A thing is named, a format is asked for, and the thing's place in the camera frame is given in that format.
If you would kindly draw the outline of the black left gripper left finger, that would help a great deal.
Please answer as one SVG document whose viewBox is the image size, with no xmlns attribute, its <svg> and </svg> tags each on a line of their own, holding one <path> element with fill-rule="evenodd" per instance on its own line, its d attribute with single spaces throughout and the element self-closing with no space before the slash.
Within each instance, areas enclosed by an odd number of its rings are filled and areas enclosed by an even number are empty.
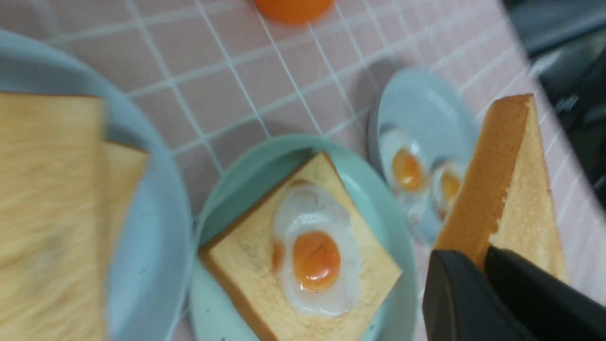
<svg viewBox="0 0 606 341">
<path fill-rule="evenodd" d="M 433 250 L 422 312 L 429 341 L 535 341 L 463 253 Z"/>
</svg>

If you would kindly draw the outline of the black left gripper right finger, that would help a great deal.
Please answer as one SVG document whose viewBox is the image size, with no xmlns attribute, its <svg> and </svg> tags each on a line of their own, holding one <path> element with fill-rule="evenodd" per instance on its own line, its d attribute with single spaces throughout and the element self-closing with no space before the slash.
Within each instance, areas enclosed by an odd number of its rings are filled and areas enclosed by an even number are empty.
<svg viewBox="0 0 606 341">
<path fill-rule="evenodd" d="M 606 309 L 512 250 L 489 247 L 489 283 L 539 341 L 604 341 Z"/>
</svg>

